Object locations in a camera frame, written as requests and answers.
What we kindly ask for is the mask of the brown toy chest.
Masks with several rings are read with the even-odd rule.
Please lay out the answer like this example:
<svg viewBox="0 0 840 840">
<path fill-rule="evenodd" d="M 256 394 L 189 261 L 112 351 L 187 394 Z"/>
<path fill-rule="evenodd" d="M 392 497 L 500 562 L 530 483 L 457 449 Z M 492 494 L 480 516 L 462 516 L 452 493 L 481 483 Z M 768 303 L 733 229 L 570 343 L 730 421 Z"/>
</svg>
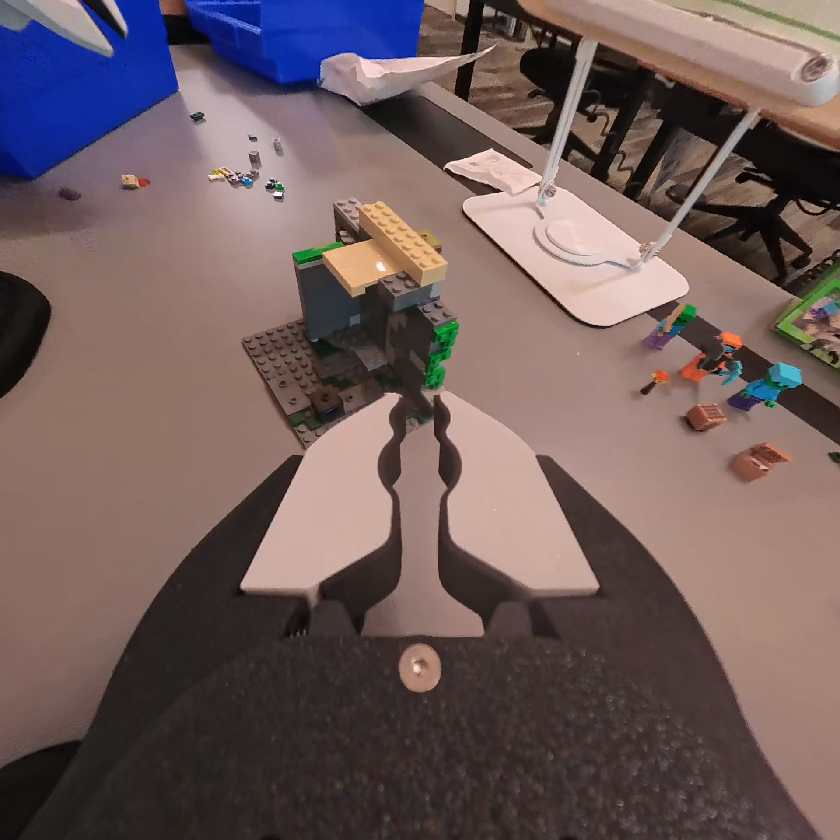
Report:
<svg viewBox="0 0 840 840">
<path fill-rule="evenodd" d="M 730 471 L 742 482 L 751 483 L 768 476 L 777 465 L 793 458 L 770 443 L 756 444 L 736 454 L 729 463 Z"/>
</svg>

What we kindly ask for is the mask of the folded paper leaflet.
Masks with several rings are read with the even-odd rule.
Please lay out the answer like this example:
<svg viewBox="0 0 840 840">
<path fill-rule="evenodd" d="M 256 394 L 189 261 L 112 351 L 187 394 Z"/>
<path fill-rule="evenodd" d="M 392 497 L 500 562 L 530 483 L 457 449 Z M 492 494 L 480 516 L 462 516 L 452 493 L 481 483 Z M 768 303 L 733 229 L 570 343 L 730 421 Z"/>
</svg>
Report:
<svg viewBox="0 0 840 840">
<path fill-rule="evenodd" d="M 493 149 L 450 161 L 444 165 L 444 170 L 473 182 L 491 186 L 510 196 L 524 193 L 538 186 L 542 180 L 539 172 Z"/>
</svg>

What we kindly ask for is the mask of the cyan-headed minifigure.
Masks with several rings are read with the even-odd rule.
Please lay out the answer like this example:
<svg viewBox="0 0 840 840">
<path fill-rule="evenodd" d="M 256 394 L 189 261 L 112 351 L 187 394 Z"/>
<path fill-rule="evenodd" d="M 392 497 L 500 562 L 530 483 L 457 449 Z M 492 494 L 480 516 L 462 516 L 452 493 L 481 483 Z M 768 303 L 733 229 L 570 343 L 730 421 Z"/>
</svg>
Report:
<svg viewBox="0 0 840 840">
<path fill-rule="evenodd" d="M 763 377 L 751 381 L 739 392 L 731 395 L 727 404 L 748 413 L 756 405 L 773 407 L 781 393 L 791 391 L 802 384 L 802 371 L 787 363 L 773 364 Z"/>
</svg>

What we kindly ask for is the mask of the white and wooden book stand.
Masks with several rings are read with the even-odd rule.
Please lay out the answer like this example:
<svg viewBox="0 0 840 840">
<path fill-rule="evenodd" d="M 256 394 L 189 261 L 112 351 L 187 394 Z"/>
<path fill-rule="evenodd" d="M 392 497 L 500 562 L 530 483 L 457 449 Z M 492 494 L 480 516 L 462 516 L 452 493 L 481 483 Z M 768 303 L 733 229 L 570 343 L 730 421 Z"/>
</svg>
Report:
<svg viewBox="0 0 840 840">
<path fill-rule="evenodd" d="M 520 2 L 534 17 L 581 36 L 539 186 L 467 199 L 465 215 L 573 318 L 612 327 L 687 294 L 687 280 L 658 257 L 742 137 L 772 104 L 815 108 L 838 95 L 838 42 L 778 33 L 670 2 Z M 596 47 L 610 46 L 743 105 L 744 114 L 658 238 L 641 245 L 556 183 Z"/>
</svg>

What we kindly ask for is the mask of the orange minifigure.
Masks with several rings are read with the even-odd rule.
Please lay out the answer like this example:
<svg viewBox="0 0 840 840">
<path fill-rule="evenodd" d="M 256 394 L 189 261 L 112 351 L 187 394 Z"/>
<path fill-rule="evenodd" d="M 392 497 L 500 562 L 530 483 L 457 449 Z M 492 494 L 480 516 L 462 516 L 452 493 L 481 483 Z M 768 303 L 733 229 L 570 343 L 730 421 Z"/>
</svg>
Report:
<svg viewBox="0 0 840 840">
<path fill-rule="evenodd" d="M 722 377 L 724 385 L 731 384 L 742 374 L 742 362 L 733 358 L 741 347 L 739 335 L 720 332 L 700 346 L 700 353 L 680 369 L 679 375 L 698 383 L 708 375 L 716 375 Z"/>
</svg>

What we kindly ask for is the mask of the green-headed minifigure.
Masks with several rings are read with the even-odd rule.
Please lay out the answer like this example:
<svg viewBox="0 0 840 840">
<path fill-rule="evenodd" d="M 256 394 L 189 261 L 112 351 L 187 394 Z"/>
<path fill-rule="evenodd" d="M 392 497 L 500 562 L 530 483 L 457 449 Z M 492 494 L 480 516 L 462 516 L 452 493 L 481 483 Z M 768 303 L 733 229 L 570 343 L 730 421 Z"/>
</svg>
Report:
<svg viewBox="0 0 840 840">
<path fill-rule="evenodd" d="M 643 341 L 651 350 L 662 350 L 673 338 L 678 336 L 687 325 L 697 317 L 697 308 L 690 304 L 680 304 L 666 318 L 658 323 Z"/>
</svg>

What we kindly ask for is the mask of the white printed paper bag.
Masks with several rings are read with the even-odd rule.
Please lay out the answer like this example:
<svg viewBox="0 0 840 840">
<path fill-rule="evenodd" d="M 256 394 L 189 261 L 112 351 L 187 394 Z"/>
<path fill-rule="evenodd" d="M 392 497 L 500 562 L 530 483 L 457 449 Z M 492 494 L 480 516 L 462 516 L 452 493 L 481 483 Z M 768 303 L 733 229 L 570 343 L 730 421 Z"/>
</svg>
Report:
<svg viewBox="0 0 840 840">
<path fill-rule="evenodd" d="M 446 73 L 471 65 L 495 46 L 479 52 L 447 57 L 365 59 L 343 53 L 324 59 L 318 85 L 359 107 L 393 98 Z"/>
</svg>

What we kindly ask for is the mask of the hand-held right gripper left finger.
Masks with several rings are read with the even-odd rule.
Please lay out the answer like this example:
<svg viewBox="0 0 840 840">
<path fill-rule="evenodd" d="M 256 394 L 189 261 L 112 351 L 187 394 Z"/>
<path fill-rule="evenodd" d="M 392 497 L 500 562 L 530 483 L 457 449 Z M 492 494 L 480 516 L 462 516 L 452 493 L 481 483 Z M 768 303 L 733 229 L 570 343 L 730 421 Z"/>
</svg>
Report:
<svg viewBox="0 0 840 840">
<path fill-rule="evenodd" d="M 355 622 L 402 570 L 403 400 L 387 393 L 321 436 L 302 457 L 239 588 L 247 595 L 339 602 Z"/>
</svg>

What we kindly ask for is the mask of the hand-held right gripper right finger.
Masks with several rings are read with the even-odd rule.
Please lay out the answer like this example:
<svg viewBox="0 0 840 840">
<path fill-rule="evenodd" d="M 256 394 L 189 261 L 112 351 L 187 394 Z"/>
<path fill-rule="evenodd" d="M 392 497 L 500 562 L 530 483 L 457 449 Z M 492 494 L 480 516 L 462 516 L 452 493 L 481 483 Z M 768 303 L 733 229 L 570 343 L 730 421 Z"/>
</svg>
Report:
<svg viewBox="0 0 840 840">
<path fill-rule="evenodd" d="M 537 455 L 452 392 L 434 398 L 440 501 L 437 568 L 445 591 L 485 629 L 498 607 L 596 595 L 600 584 Z"/>
</svg>

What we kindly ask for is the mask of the open instruction booklet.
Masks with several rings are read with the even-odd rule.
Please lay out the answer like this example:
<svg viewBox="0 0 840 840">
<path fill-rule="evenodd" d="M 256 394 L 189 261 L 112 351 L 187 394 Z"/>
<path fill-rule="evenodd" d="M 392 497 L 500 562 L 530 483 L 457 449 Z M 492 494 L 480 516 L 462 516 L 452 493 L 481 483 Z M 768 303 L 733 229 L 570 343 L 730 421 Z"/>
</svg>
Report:
<svg viewBox="0 0 840 840">
<path fill-rule="evenodd" d="M 763 24 L 773 32 L 808 34 L 838 42 L 838 1 L 674 1 L 671 5 L 744 24 Z"/>
</svg>

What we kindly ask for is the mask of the grey desk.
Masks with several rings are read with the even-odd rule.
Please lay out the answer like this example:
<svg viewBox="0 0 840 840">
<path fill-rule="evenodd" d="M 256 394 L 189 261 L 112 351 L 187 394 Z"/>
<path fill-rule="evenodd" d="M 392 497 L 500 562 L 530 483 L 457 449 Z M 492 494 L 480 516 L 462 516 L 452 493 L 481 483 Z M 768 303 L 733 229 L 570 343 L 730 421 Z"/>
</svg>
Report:
<svg viewBox="0 0 840 840">
<path fill-rule="evenodd" d="M 283 90 L 200 46 L 180 90 L 35 182 L 2 184 L 2 269 L 52 319 L 2 399 L 2 765 L 80 739 L 176 566 L 298 442 L 240 340 L 301 315 L 291 252 L 332 204 L 384 200 L 444 244 L 460 321 L 447 388 L 550 455 L 654 555 L 705 627 L 798 806 L 838 838 L 838 466 L 782 406 L 691 434 L 674 382 L 638 390 L 655 319 L 570 318 L 466 217 L 472 188 L 341 98 Z M 204 112 L 195 125 L 190 112 Z M 272 138 L 280 137 L 277 156 Z M 210 183 L 217 166 L 286 187 Z M 150 185 L 121 188 L 122 174 Z M 62 186 L 81 194 L 68 202 Z M 745 483 L 753 445 L 793 458 Z"/>
</svg>

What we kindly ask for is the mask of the blue storage bin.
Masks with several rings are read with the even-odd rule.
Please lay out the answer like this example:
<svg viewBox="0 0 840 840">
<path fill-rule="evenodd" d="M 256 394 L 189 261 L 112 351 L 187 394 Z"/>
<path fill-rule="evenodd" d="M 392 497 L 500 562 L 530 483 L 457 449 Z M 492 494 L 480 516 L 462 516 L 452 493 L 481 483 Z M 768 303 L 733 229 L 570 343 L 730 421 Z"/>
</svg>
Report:
<svg viewBox="0 0 840 840">
<path fill-rule="evenodd" d="M 415 57 L 424 1 L 187 1 L 215 52 L 281 85 L 316 81 L 321 62 Z"/>
<path fill-rule="evenodd" d="M 177 92 L 161 6 L 116 2 L 129 28 L 91 17 L 111 57 L 32 20 L 1 34 L 1 172 L 34 179 Z"/>
</svg>

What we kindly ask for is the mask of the toy brick building model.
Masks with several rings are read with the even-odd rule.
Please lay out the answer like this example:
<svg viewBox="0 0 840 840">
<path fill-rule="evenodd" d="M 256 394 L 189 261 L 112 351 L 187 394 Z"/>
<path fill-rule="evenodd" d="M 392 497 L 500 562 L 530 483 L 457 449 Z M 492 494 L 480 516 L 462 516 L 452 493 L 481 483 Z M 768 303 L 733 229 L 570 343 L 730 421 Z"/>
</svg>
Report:
<svg viewBox="0 0 840 840">
<path fill-rule="evenodd" d="M 381 201 L 332 205 L 334 240 L 292 254 L 301 318 L 241 343 L 305 449 L 387 393 L 427 423 L 459 321 L 440 241 Z"/>
</svg>

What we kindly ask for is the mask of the scatter of tiny brick pieces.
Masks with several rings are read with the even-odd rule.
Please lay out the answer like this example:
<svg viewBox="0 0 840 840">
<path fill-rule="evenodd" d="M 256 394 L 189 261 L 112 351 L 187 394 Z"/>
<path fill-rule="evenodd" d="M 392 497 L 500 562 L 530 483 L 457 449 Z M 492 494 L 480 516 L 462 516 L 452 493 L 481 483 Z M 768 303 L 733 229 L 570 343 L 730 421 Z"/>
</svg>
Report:
<svg viewBox="0 0 840 840">
<path fill-rule="evenodd" d="M 195 124 L 204 124 L 206 115 L 204 112 L 190 112 L 189 119 Z M 272 147 L 277 156 L 284 154 L 284 147 L 282 139 L 278 136 L 272 138 Z M 269 177 L 264 179 L 260 173 L 261 157 L 258 150 L 251 150 L 248 152 L 248 161 L 250 169 L 248 171 L 232 170 L 226 166 L 214 167 L 206 176 L 210 183 L 225 182 L 232 187 L 252 189 L 258 184 L 262 184 L 265 191 L 270 194 L 272 199 L 276 202 L 283 202 L 286 195 L 286 187 L 282 181 L 276 177 Z"/>
</svg>

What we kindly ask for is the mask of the green toy brick set box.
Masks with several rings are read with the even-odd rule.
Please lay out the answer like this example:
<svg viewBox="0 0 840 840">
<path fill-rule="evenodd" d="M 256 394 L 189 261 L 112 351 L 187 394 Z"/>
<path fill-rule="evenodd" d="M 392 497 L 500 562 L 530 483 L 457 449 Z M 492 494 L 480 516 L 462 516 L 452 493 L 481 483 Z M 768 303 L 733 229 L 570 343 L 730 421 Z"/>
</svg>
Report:
<svg viewBox="0 0 840 840">
<path fill-rule="evenodd" d="M 782 338 L 804 352 L 839 369 L 839 277 L 820 281 L 773 326 Z"/>
</svg>

